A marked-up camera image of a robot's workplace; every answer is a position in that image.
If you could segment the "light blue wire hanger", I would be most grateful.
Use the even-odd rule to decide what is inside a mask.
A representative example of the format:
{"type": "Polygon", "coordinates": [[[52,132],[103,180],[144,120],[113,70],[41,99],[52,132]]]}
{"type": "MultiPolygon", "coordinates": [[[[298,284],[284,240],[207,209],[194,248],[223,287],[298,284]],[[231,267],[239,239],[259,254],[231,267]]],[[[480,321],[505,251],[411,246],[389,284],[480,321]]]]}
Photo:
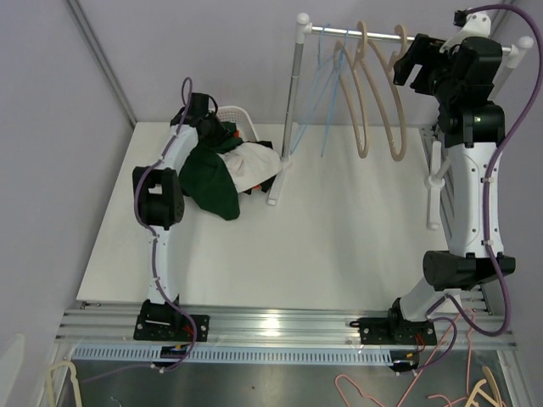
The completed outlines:
{"type": "Polygon", "coordinates": [[[329,103],[328,111],[327,111],[325,131],[324,131],[324,135],[322,139],[322,148],[321,148],[322,158],[324,157],[324,154],[326,151],[327,140],[330,134],[333,117],[335,113],[338,92],[339,92],[339,81],[340,81],[340,76],[341,76],[343,65],[344,65],[344,55],[345,55],[344,45],[346,43],[347,38],[348,38],[348,35],[345,35],[344,40],[339,42],[340,47],[334,51],[334,57],[336,57],[336,59],[333,62],[334,79],[333,79],[333,87],[331,91],[330,103],[329,103]]]}
{"type": "Polygon", "coordinates": [[[294,153],[296,151],[309,124],[315,117],[323,94],[327,90],[327,86],[331,81],[334,72],[333,55],[330,55],[326,58],[322,56],[322,38],[323,34],[320,34],[317,43],[317,60],[315,74],[311,82],[310,90],[305,95],[302,115],[298,122],[294,141],[292,142],[290,147],[290,153],[294,153]]]}

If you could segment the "black t shirt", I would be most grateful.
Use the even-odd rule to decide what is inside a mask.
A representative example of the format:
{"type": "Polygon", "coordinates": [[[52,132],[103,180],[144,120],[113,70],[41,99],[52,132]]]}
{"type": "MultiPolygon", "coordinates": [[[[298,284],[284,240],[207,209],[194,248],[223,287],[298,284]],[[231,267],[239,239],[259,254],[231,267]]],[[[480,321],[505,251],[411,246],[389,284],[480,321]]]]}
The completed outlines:
{"type": "Polygon", "coordinates": [[[241,148],[243,175],[239,182],[240,192],[260,186],[282,170],[282,161],[272,148],[253,142],[246,142],[241,148]]]}

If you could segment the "green white raglan shirt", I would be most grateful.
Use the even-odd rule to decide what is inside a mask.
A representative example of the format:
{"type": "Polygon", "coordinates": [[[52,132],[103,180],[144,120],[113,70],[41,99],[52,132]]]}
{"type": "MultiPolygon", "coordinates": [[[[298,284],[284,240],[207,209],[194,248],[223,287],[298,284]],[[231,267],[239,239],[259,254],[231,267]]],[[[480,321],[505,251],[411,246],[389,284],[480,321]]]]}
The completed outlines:
{"type": "MultiPolygon", "coordinates": [[[[239,182],[243,175],[241,146],[246,141],[235,135],[234,124],[217,120],[202,121],[196,130],[199,141],[179,175],[182,192],[200,209],[223,220],[236,220],[240,216],[239,182]]],[[[272,148],[271,144],[258,144],[272,148]]],[[[274,177],[257,187],[266,190],[274,177]]]]}

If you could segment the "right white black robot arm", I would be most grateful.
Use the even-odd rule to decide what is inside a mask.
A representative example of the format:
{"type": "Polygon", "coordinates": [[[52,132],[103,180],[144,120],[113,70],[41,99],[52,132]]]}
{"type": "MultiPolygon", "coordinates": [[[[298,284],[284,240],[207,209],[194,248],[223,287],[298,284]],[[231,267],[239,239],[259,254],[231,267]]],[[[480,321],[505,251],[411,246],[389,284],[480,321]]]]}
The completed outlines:
{"type": "Polygon", "coordinates": [[[490,100],[502,56],[501,44],[489,38],[467,36],[447,46],[444,40],[418,34],[395,62],[396,85],[405,85],[418,67],[411,89],[438,102],[438,127],[449,160],[442,167],[452,173],[454,212],[448,248],[425,253],[423,279],[389,308],[384,324],[396,343],[429,328],[440,306],[450,303],[461,310],[457,292],[492,281],[501,288],[504,321],[495,331],[474,330],[497,337],[509,326],[505,278],[515,271],[516,260],[504,253],[497,204],[499,161],[507,141],[505,113],[490,100]]]}

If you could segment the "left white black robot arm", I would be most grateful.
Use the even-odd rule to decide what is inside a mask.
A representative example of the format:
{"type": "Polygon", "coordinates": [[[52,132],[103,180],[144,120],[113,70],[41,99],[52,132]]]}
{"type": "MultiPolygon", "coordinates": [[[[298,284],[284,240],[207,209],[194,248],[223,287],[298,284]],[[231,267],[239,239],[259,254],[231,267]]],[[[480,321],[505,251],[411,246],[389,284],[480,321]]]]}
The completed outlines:
{"type": "Polygon", "coordinates": [[[199,141],[196,125],[218,105],[205,93],[192,93],[171,123],[171,134],[158,160],[132,171],[134,213],[147,230],[150,268],[147,298],[134,338],[155,342],[205,342],[209,317],[190,315],[179,304],[175,272],[176,233],[185,211],[179,173],[199,141]]]}

